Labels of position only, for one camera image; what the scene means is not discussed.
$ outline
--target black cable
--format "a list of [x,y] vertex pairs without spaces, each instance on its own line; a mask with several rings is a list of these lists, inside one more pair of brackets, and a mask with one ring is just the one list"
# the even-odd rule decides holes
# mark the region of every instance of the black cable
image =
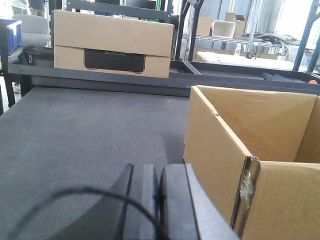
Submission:
[[22,218],[15,224],[13,229],[7,234],[6,240],[14,240],[23,228],[27,225],[27,223],[44,207],[52,203],[53,201],[65,197],[67,195],[75,195],[75,194],[96,194],[102,195],[107,198],[113,198],[117,200],[121,200],[126,204],[130,204],[139,210],[155,227],[156,232],[161,236],[163,240],[170,240],[162,226],[158,223],[158,221],[137,201],[111,191],[103,190],[96,187],[91,186],[78,186],[78,187],[69,187],[54,193],[51,193],[48,197],[41,199],[35,205],[33,205],[27,212],[22,216]]

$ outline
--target cardboard box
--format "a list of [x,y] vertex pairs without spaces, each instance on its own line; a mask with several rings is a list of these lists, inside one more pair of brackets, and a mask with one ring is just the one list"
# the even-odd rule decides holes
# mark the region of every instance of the cardboard box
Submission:
[[167,78],[174,26],[55,10],[54,67]]
[[193,86],[184,142],[244,240],[320,239],[320,96]]
[[242,37],[246,27],[246,19],[244,15],[235,14],[234,12],[227,12],[224,20],[228,22],[235,22],[234,35],[237,37]]
[[196,29],[196,34],[200,36],[210,36],[211,23],[213,19],[211,17],[200,16],[198,20],[198,27]]
[[213,37],[233,38],[236,24],[233,21],[214,20],[211,23]]

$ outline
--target table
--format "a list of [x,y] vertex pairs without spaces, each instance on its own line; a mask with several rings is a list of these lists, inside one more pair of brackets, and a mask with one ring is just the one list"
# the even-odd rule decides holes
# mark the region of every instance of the table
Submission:
[[[233,56],[226,54],[216,54],[214,52],[198,51],[198,55],[206,63],[221,64],[221,65],[236,65],[242,67],[277,69],[277,70],[292,70],[294,63],[285,60],[274,60],[265,58],[246,58],[245,56]],[[307,68],[300,66],[299,71],[307,71]]]
[[[127,163],[182,163],[187,97],[35,87],[0,117],[0,239],[38,198],[110,187]],[[98,200],[67,197],[21,237],[44,239]]]

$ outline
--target floor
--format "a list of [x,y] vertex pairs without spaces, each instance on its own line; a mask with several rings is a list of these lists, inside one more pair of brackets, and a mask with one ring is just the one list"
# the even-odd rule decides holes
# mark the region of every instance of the floor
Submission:
[[[8,97],[6,92],[6,84],[3,76],[0,76],[0,86],[1,86],[1,94],[2,94],[2,103],[3,103],[3,110],[7,111],[8,107]],[[21,94],[14,94],[15,101],[19,101],[21,99]]]

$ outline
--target white container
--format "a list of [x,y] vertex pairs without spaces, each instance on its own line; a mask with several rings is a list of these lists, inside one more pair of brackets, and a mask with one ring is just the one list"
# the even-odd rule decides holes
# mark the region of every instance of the white container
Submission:
[[222,38],[233,38],[236,29],[236,23],[233,21],[214,20],[211,24],[212,36]]

